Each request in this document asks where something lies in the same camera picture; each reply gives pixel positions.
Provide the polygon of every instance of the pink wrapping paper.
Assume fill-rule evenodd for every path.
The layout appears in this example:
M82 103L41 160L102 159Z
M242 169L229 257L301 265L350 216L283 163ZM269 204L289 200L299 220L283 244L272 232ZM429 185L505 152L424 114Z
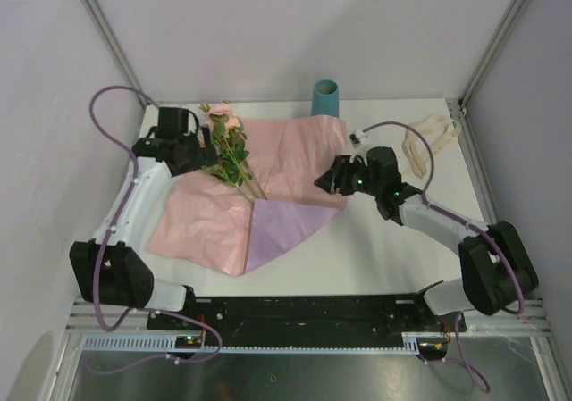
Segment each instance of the pink wrapping paper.
M344 121L317 115L242 122L248 160L269 199L255 204L254 213L262 215L255 221L255 232L262 237L256 234L250 264L253 206L233 187L202 172L186 174L177 182L149 251L238 276L287 252L345 208L345 197L330 196L314 186L334 156L346 151Z

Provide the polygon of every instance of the purple paper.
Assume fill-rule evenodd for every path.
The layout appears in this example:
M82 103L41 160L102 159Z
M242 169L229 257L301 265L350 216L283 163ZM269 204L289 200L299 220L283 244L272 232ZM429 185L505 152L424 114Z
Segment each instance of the purple paper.
M246 272L271 262L320 230L341 209L256 200Z

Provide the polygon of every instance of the teal cup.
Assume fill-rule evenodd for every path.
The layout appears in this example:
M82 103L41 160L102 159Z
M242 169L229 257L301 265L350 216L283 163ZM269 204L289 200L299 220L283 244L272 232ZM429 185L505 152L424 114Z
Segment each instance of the teal cup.
M310 115L323 114L340 118L340 91L331 79L322 79L314 85Z

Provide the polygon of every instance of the white table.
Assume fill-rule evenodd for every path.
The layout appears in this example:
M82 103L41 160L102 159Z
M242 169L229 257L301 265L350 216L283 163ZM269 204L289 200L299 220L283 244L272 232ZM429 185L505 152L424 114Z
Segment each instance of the white table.
M232 104L238 114L249 118L284 119L308 116L309 102ZM197 105L189 108L197 110ZM443 99L342 101L341 118L348 132L379 121L409 123L431 114L449 116ZM157 110L148 107L140 136L157 121ZM370 138L392 146L403 169L407 160L401 151L403 129L376 129ZM412 174L404 177L417 187L424 181ZM183 259L151 254L147 243L159 223L164 204L172 191L164 190L153 204L140 251L156 277L190 285L199 296L289 296L365 295L418 291L437 281L460 275L458 258L424 234L384 221L372 197L351 196L348 207L312 238L286 255L240 277L229 276ZM482 219L467 165L457 141L437 156L437 167L429 196L464 215Z

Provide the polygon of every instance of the wall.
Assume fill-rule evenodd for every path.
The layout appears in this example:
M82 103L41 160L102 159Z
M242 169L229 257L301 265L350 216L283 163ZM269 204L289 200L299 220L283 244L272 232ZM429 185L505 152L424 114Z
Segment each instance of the wall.
M161 100L460 96L510 0L99 0Z
M28 401L77 294L68 248L93 233L121 182L126 157L91 126L88 100L122 78L80 0L0 0L0 24L0 399L33 350L10 398ZM97 109L134 138L142 110L132 96Z
M570 0L532 0L468 110L502 216L526 242L572 372Z

